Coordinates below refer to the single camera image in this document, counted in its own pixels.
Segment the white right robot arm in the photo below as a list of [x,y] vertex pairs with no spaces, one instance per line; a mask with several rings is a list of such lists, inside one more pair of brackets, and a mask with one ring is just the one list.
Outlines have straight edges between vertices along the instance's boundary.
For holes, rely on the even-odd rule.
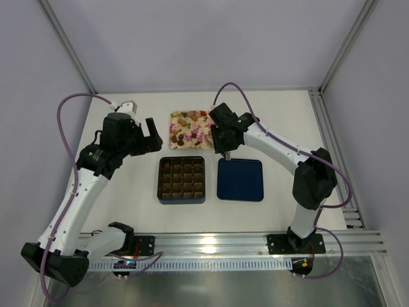
[[[272,134],[252,111],[237,115],[226,104],[207,115],[212,149],[204,156],[162,157],[146,164],[144,230],[148,232],[253,232],[266,221],[285,230],[283,253],[305,251],[316,236],[320,209],[337,185],[330,154],[308,150]],[[291,224],[277,211],[266,163],[231,159],[229,152],[261,152],[288,171],[295,200]]]

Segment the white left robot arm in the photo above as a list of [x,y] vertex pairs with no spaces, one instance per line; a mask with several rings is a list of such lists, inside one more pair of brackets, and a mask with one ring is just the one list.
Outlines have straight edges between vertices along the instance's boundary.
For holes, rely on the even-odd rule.
[[77,286],[88,267],[109,253],[132,253],[136,247],[134,229],[110,223],[102,233],[85,243],[79,235],[100,193],[128,156],[161,150],[163,141],[153,118],[145,120],[149,136],[125,113],[109,113],[103,122],[100,141],[83,148],[74,163],[73,186],[56,215],[36,242],[23,245],[23,259],[38,273]]

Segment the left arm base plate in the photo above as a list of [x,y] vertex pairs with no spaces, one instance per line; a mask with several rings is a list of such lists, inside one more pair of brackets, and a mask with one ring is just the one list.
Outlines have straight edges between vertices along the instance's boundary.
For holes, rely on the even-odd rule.
[[155,237],[152,235],[135,235],[134,236],[134,253],[135,258],[143,256],[152,256],[155,250]]

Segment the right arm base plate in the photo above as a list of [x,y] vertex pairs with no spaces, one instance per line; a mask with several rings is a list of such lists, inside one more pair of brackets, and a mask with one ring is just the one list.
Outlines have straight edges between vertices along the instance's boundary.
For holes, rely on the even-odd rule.
[[326,253],[323,236],[312,233],[305,239],[284,234],[270,234],[266,236],[267,248],[270,255],[306,255]]

